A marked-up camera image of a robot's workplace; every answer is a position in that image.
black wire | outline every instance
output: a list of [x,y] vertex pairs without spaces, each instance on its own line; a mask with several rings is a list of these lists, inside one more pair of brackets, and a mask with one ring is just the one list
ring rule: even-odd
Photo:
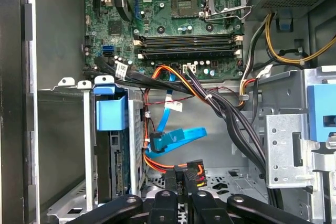
[[253,96],[252,96],[252,121],[254,122],[258,113],[258,103],[259,103],[259,78],[257,78],[253,85]]

blue plastic drive bracket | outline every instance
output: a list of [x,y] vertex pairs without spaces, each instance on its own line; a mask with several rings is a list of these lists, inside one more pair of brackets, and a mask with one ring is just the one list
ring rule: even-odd
[[175,143],[171,143],[168,144],[167,147],[164,149],[164,152],[162,153],[155,153],[151,151],[151,146],[148,145],[148,149],[145,151],[146,155],[149,158],[156,158],[156,157],[160,157],[168,152],[171,152],[174,149],[177,149],[185,144],[188,144],[196,139],[199,139],[203,136],[206,136],[206,130],[203,127],[198,127],[198,128],[192,128],[192,129],[187,129],[187,130],[183,130],[184,133],[184,138],[176,141]]
[[310,139],[326,142],[336,133],[336,84],[315,84],[307,87]]

silver metal panel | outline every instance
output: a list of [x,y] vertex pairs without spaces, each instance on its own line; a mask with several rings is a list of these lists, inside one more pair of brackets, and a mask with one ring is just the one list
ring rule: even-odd
[[141,109],[143,100],[140,91],[129,89],[129,134],[130,134],[130,173],[131,193],[140,195],[140,189],[145,179],[142,162],[143,122]]
[[59,224],[74,220],[87,212],[85,197],[86,183],[84,180],[53,204],[47,215],[56,216]]
[[[293,132],[300,132],[303,165],[294,166]],[[313,186],[314,173],[312,150],[317,150],[317,142],[308,137],[307,115],[267,115],[266,116],[266,181],[269,188],[298,188]]]
[[84,0],[36,0],[38,89],[50,89],[67,76],[80,80],[84,6]]

